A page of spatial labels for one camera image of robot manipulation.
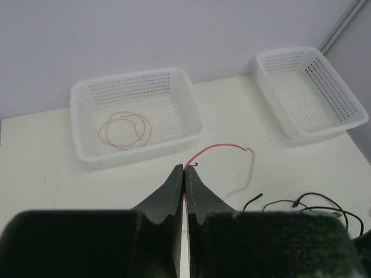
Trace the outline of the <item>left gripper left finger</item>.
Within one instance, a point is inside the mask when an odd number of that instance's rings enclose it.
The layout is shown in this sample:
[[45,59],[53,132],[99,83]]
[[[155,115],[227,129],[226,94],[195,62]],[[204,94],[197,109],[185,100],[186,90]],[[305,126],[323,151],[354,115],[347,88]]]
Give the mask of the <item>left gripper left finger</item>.
[[183,166],[129,210],[28,210],[1,234],[2,277],[178,277]]

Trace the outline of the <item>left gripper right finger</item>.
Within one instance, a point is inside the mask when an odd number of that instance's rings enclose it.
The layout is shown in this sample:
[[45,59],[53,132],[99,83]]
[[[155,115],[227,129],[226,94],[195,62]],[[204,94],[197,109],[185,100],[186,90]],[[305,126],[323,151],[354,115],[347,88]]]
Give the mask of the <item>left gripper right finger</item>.
[[184,172],[191,277],[363,277],[360,256],[328,213],[241,212]]

